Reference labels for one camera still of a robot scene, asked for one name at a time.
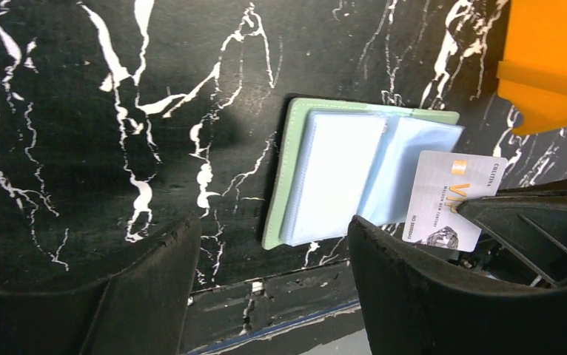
green wallet border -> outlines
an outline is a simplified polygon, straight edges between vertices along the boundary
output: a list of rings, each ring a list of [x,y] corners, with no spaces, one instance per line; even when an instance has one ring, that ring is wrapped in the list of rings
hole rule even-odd
[[[456,124],[460,115],[457,112],[432,111],[427,109],[407,109],[397,106],[364,104],[361,102],[326,100],[322,98],[294,98],[290,102],[285,127],[283,128],[283,144],[279,153],[279,165],[275,178],[275,188],[266,216],[262,247],[266,250],[284,244],[279,238],[284,223],[286,206],[295,176],[297,157],[301,148],[301,138],[307,115],[312,109],[341,110],[347,112],[380,112],[392,113],[404,117]]]

card chip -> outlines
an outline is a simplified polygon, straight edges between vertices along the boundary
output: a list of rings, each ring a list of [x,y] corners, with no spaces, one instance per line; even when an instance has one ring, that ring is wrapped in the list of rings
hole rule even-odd
[[[452,166],[453,175],[464,175],[466,172],[466,160],[454,160],[454,165]]]

silver credit card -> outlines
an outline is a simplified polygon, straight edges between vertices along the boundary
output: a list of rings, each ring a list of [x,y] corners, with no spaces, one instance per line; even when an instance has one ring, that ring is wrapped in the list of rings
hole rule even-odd
[[[473,251],[482,230],[456,207],[465,200],[495,196],[506,164],[505,158],[421,152],[403,240]]]

black marble table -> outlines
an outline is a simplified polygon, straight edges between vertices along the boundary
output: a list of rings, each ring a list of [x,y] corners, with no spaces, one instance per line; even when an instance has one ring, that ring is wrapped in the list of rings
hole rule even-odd
[[[567,178],[567,128],[498,98],[506,0],[0,1],[0,288],[196,211],[194,291],[345,260],[259,244],[296,95],[455,110],[503,185]],[[399,233],[399,228],[390,227]]]

white floor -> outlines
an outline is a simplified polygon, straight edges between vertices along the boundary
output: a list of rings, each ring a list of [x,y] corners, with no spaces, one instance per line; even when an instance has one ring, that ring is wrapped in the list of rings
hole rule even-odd
[[[361,330],[333,342],[319,345],[301,355],[371,355],[366,331]]]

